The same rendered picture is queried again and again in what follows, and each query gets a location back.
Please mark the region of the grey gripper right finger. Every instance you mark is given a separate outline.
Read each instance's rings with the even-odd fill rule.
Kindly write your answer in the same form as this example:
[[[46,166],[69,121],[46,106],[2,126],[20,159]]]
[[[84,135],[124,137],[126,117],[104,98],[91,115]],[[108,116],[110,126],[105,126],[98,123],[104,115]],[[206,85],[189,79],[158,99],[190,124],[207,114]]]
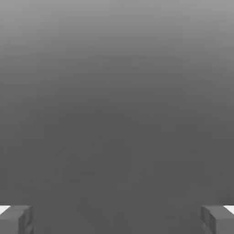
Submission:
[[[203,234],[234,234],[234,205],[201,206]]]

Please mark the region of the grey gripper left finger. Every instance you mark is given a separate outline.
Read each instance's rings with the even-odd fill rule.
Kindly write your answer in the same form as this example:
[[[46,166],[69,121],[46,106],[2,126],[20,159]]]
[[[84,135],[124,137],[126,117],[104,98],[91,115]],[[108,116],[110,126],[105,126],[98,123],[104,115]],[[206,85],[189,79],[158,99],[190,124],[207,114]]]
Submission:
[[[34,234],[33,206],[0,205],[0,234]]]

